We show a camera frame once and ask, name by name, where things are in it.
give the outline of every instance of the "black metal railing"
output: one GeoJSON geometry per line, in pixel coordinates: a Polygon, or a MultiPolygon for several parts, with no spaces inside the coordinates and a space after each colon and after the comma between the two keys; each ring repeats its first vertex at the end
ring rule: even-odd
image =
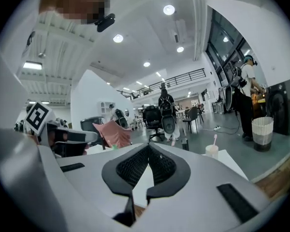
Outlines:
{"type": "Polygon", "coordinates": [[[130,97],[130,99],[132,100],[132,99],[136,99],[138,97],[148,95],[154,92],[160,92],[163,86],[165,86],[166,88],[174,87],[176,85],[191,82],[191,81],[204,78],[204,77],[206,77],[206,75],[203,68],[203,69],[191,71],[191,72],[181,74],[181,75],[166,79],[164,81],[149,85],[148,87],[141,88],[133,93],[127,93],[127,92],[119,91],[119,90],[118,92],[120,92],[126,98],[130,97]]]}

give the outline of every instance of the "gray floor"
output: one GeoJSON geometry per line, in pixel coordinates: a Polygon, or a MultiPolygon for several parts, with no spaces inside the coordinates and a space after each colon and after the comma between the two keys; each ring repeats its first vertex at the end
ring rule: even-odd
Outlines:
{"type": "MultiPolygon", "coordinates": [[[[181,139],[187,138],[189,150],[198,154],[205,153],[205,147],[214,141],[214,135],[217,134],[216,145],[219,150],[226,149],[229,155],[235,160],[239,167],[243,170],[247,178],[253,182],[266,177],[277,166],[279,166],[285,158],[290,154],[290,137],[274,133],[272,146],[268,152],[258,152],[253,149],[253,142],[244,142],[242,140],[242,128],[240,126],[238,132],[234,135],[225,133],[217,133],[211,131],[215,126],[220,125],[229,128],[238,128],[238,121],[234,113],[230,114],[206,114],[203,115],[204,123],[200,124],[198,119],[196,131],[195,123],[192,123],[192,133],[188,131],[187,124],[179,121],[181,139]],[[186,128],[187,136],[184,136],[183,126],[186,128]]],[[[221,128],[219,131],[234,133],[236,129],[230,130],[221,128]]],[[[153,132],[145,127],[132,132],[132,143],[148,142],[148,137],[153,132]]],[[[171,145],[171,142],[160,141],[159,138],[153,138],[153,142],[171,145]]],[[[181,140],[175,143],[175,147],[182,148],[181,140]]]]}

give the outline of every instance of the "pink cloth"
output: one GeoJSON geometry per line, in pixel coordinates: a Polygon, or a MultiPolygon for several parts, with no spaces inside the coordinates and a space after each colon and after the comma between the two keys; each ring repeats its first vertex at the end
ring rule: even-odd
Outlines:
{"type": "Polygon", "coordinates": [[[131,129],[124,129],[113,120],[103,125],[93,123],[93,126],[99,131],[109,147],[117,145],[117,148],[122,148],[131,145],[131,129]]]}

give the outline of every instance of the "black shoe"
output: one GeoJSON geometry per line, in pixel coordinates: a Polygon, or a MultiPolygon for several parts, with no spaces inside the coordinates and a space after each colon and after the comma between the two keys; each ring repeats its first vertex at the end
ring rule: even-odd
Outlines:
{"type": "Polygon", "coordinates": [[[252,141],[253,141],[253,138],[252,138],[252,137],[249,137],[249,136],[246,136],[246,137],[244,138],[244,141],[245,141],[245,142],[252,142],[252,141]]]}

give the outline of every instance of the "white cup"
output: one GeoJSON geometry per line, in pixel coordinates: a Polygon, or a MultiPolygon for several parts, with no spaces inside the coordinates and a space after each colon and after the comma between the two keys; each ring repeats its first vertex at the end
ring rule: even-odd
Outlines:
{"type": "Polygon", "coordinates": [[[205,147],[205,155],[218,160],[218,146],[217,145],[206,146],[205,147]]]}

